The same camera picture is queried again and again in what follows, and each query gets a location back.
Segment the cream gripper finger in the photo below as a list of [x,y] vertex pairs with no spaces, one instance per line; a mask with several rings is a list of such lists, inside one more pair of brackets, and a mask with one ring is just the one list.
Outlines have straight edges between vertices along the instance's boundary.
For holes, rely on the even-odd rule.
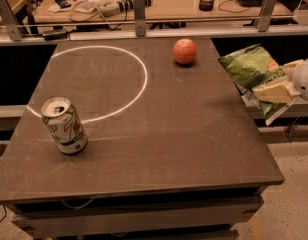
[[299,60],[295,60],[289,63],[286,63],[282,66],[282,70],[283,72],[289,77],[291,78],[293,75],[293,72],[295,71],[296,67],[298,64],[302,63],[303,59],[299,59]]
[[275,84],[257,86],[252,89],[259,101],[270,103],[290,103],[301,95],[301,92],[291,81],[281,81]]

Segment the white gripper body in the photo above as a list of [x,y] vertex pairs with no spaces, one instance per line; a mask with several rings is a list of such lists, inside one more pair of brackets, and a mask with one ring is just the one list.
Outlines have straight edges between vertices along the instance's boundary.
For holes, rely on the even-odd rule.
[[308,102],[308,58],[296,66],[292,82],[301,92],[301,97]]

